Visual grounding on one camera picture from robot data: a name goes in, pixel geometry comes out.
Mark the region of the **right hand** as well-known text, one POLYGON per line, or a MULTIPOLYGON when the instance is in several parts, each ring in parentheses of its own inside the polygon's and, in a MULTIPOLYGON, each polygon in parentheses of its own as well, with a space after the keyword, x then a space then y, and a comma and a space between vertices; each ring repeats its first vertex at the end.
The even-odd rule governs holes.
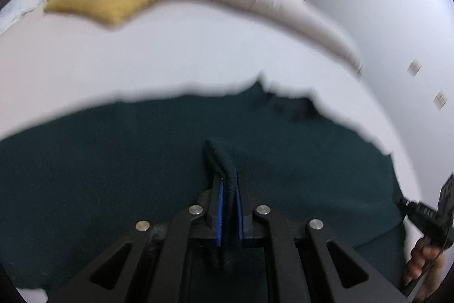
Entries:
POLYGON ((429 265, 432 267, 427 271, 426 280, 416 293, 413 302, 423 302, 440 287, 444 264, 445 259, 440 248, 426 244, 423 238, 416 242, 404 270, 404 283, 414 281, 422 275, 424 268, 429 265))

